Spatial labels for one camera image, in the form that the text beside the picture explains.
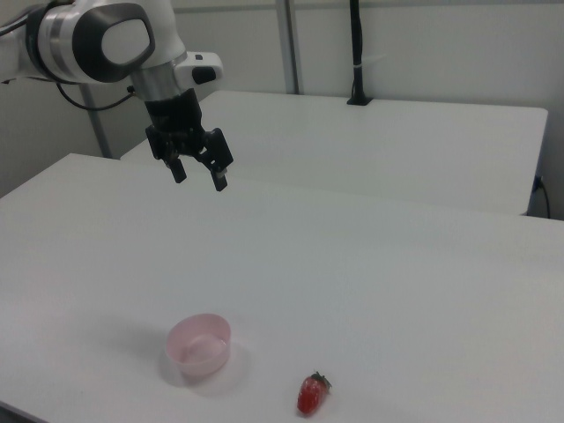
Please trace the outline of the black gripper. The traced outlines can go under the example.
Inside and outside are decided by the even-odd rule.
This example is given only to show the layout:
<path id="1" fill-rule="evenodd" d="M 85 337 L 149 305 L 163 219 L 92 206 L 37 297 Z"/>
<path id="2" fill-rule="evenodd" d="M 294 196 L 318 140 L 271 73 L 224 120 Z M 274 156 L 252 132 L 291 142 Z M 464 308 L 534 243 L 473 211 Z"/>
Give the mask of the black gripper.
<path id="1" fill-rule="evenodd" d="M 194 88 L 166 100 L 145 102 L 152 125 L 145 134 L 156 160 L 162 160 L 176 183 L 187 176 L 178 153 L 196 153 L 196 159 L 211 173 L 215 189 L 227 187 L 227 168 L 233 155 L 221 129 L 204 131 L 202 111 Z"/>

